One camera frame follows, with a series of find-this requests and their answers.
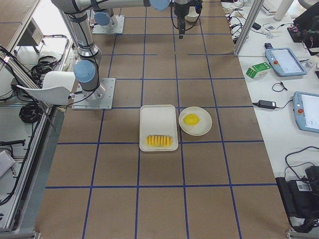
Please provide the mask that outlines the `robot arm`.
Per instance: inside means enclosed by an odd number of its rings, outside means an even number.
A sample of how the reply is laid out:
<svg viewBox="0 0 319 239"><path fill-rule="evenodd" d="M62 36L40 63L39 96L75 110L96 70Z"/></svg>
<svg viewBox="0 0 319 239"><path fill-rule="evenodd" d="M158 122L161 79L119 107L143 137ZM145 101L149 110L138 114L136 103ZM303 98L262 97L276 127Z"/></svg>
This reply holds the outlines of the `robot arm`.
<svg viewBox="0 0 319 239"><path fill-rule="evenodd" d="M52 3L66 18L68 30L72 39L77 42L80 61L74 66L74 75L82 87L84 100L91 104L101 101L106 94L99 76L101 51L94 43L88 21L87 10L92 9L102 17L96 17L99 25L111 22L114 8L123 7L153 7L164 10L170 4L169 0L53 0Z"/></svg>
<svg viewBox="0 0 319 239"><path fill-rule="evenodd" d="M93 18L96 24L103 27L114 28L118 24L112 8L94 11Z"/></svg>

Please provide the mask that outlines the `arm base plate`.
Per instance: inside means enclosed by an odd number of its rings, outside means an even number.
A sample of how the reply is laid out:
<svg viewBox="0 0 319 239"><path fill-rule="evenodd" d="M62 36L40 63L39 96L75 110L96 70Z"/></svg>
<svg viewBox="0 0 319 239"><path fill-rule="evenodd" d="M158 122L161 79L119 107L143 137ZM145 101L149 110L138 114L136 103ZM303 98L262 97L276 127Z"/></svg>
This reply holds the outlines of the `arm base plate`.
<svg viewBox="0 0 319 239"><path fill-rule="evenodd" d="M94 15L96 25L93 27L95 35L122 34L124 30L124 15L105 15L104 12Z"/></svg>
<svg viewBox="0 0 319 239"><path fill-rule="evenodd" d="M115 78L101 78L100 86L93 94L83 91L81 85L78 83L77 92L72 104L74 110L111 110L113 106L113 98L115 91Z"/></svg>

